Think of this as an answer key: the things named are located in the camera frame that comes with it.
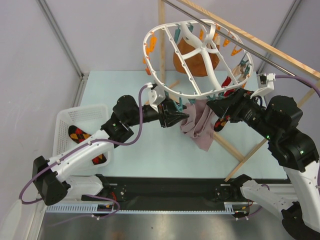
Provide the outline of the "red beige fox sock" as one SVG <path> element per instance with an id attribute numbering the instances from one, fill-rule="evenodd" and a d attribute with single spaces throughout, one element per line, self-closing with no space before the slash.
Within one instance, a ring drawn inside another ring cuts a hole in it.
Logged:
<path id="1" fill-rule="evenodd" d="M 224 87 L 228 87 L 229 85 L 230 85 L 230 83 L 231 83 L 231 81 L 232 81 L 232 79 L 228 76 L 225 80 L 224 80 L 224 82 L 222 83 L 222 87 L 224 88 Z M 223 97 L 228 97 L 230 94 L 232 94 L 234 92 L 234 90 L 233 89 L 230 89 L 230 90 L 227 90 L 227 91 L 225 91 L 224 93 L 222 93 L 222 96 Z"/>

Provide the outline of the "white round clip hanger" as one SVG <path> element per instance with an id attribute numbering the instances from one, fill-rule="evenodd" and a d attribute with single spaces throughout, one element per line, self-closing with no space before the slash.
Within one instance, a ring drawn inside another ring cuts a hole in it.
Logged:
<path id="1" fill-rule="evenodd" d="M 225 96 L 239 88 L 244 88 L 253 73 L 253 59 L 248 51 L 239 64 L 231 69 L 220 52 L 218 31 L 222 26 L 212 20 L 205 20 L 209 25 L 205 30 L 200 27 L 199 36 L 193 34 L 193 25 L 197 21 L 165 23 L 153 28 L 143 40 L 143 63 L 145 71 L 153 76 L 155 84 L 165 92 L 187 99 L 201 99 L 207 96 Z M 165 80 L 154 70 L 150 54 L 157 44 L 157 35 L 164 34 L 171 43 L 175 70 L 187 76 L 194 89 L 193 94 L 186 94 L 171 89 Z"/>

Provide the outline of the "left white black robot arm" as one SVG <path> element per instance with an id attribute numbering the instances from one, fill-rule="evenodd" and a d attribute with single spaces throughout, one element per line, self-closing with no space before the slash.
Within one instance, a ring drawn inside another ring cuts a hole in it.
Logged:
<path id="1" fill-rule="evenodd" d="M 107 180 L 101 174 L 77 176 L 80 167 L 95 157 L 126 146 L 133 136 L 132 126 L 159 121 L 169 128 L 189 117 L 186 106 L 166 97 L 156 108 L 138 106 L 131 95 L 123 95 L 113 107 L 110 119 L 101 128 L 74 148 L 50 159 L 43 156 L 33 162 L 32 179 L 45 205 L 54 205 L 64 198 L 105 200 L 110 195 Z"/>

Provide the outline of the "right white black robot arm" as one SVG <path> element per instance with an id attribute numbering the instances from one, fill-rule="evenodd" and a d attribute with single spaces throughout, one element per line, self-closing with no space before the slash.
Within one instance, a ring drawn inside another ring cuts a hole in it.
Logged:
<path id="1" fill-rule="evenodd" d="M 230 188 L 231 196 L 252 200 L 276 216 L 295 240 L 320 238 L 320 156 L 315 142 L 297 126 L 303 116 L 292 97 L 276 95 L 267 107 L 256 102 L 243 88 L 222 99 L 208 100 L 207 106 L 230 123 L 244 122 L 267 140 L 268 150 L 283 167 L 295 194 L 290 201 L 248 178 Z"/>

